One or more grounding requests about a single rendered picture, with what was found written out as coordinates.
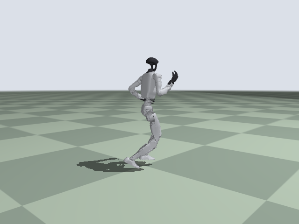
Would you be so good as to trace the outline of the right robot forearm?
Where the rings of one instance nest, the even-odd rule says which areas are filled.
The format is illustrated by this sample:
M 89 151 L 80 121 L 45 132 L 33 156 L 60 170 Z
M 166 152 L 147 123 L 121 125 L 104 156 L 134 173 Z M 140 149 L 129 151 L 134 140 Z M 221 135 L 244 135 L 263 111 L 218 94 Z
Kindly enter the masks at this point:
M 167 84 L 166 87 L 164 87 L 163 89 L 160 90 L 160 94 L 161 95 L 166 94 L 168 91 L 171 90 L 172 86 L 173 86 L 173 83 Z

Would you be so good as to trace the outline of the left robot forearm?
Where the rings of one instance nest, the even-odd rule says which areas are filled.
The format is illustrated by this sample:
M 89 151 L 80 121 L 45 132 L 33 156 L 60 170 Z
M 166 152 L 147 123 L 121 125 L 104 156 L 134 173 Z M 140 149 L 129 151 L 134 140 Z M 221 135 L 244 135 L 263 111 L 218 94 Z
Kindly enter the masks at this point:
M 131 94 L 133 96 L 135 96 L 137 99 L 144 99 L 144 98 L 141 97 L 141 94 L 139 94 L 136 90 L 133 93 L 131 93 Z

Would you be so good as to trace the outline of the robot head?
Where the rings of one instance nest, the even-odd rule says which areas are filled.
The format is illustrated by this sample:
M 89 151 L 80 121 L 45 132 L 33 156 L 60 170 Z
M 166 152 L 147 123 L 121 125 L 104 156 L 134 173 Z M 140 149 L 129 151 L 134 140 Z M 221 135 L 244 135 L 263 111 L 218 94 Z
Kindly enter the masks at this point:
M 146 63 L 150 64 L 151 65 L 151 69 L 148 69 L 148 71 L 146 73 L 149 73 L 149 72 L 153 72 L 153 71 L 156 71 L 157 69 L 157 63 L 158 63 L 158 60 L 153 58 L 153 57 L 150 57 L 146 60 Z M 155 65 L 155 68 L 153 68 L 153 65 Z

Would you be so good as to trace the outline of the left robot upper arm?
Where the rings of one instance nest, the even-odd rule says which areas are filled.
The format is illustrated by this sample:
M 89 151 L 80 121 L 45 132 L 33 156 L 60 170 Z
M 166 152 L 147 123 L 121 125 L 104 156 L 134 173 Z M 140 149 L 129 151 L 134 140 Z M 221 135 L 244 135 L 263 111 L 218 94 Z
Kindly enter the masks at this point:
M 132 85 L 129 86 L 128 90 L 133 93 L 135 91 L 135 87 L 138 87 L 141 85 L 142 82 L 142 76 L 139 77 L 137 81 L 135 81 Z

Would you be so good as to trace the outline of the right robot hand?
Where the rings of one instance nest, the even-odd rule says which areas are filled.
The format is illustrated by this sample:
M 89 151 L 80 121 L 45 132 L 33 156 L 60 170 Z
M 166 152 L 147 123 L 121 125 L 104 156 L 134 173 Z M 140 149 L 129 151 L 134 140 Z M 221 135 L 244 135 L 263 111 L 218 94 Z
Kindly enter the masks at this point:
M 174 74 L 174 72 L 175 72 L 175 74 Z M 174 72 L 172 72 L 172 79 L 168 82 L 168 84 L 171 84 L 171 83 L 174 84 L 174 82 L 177 80 L 178 74 L 176 71 L 174 71 Z

